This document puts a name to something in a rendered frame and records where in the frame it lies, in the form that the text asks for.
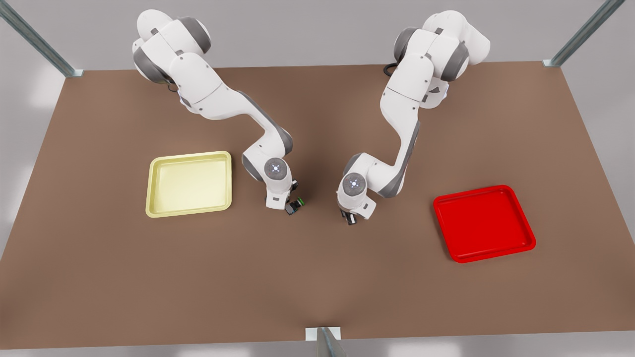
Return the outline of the pale yellow square tray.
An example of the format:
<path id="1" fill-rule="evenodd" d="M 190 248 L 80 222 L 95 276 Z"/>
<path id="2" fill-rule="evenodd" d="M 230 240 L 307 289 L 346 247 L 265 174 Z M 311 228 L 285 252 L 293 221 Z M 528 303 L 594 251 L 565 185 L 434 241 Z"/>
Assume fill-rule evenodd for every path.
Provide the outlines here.
<path id="1" fill-rule="evenodd" d="M 150 218 L 220 212 L 232 203 L 227 151 L 164 156 L 150 163 L 145 213 Z"/>

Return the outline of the red square tray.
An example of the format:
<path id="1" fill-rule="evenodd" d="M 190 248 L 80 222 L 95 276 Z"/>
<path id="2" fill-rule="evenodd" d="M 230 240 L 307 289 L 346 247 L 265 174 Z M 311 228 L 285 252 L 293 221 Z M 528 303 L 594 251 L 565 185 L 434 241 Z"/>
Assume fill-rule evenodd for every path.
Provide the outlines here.
<path id="1" fill-rule="evenodd" d="M 507 185 L 438 196 L 433 208 L 451 258 L 474 262 L 529 251 L 537 242 Z"/>

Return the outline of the silver frame post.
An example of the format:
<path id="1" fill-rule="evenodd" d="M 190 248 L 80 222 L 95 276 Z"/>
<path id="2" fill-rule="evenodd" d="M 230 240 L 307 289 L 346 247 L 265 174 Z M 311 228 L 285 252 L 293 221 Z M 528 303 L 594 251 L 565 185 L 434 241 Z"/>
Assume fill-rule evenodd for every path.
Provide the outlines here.
<path id="1" fill-rule="evenodd" d="M 340 327 L 305 328 L 305 340 L 316 343 L 316 357 L 347 357 L 340 345 L 341 336 Z"/>
<path id="2" fill-rule="evenodd" d="M 83 75 L 83 70 L 73 68 L 6 0 L 0 0 L 0 18 L 22 36 L 64 77 L 73 78 Z"/>
<path id="3" fill-rule="evenodd" d="M 605 0 L 603 4 L 586 20 L 583 26 L 550 59 L 543 59 L 544 67 L 562 67 L 562 65 L 612 16 L 626 0 Z"/>

